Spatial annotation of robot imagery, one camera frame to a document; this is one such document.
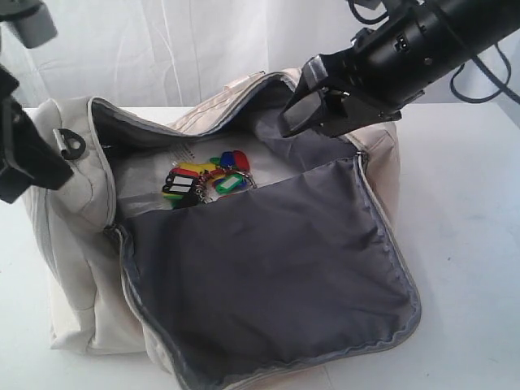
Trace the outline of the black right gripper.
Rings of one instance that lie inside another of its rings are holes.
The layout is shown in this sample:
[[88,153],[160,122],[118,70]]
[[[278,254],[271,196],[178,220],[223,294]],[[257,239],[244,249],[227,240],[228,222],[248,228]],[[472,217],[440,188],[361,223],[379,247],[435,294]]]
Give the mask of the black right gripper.
[[400,109],[518,31],[517,1],[394,2],[388,21],[349,49],[321,55],[312,90],[301,76],[278,117],[282,137],[316,128],[339,137],[402,118]]

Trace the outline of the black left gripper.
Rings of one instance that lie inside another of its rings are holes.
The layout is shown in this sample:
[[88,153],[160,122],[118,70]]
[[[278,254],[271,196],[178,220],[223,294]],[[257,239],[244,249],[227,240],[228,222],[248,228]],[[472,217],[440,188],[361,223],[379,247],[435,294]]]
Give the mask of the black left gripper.
[[58,190],[73,176],[13,98],[18,86],[18,80],[1,66],[1,200],[6,203],[14,203],[30,186]]

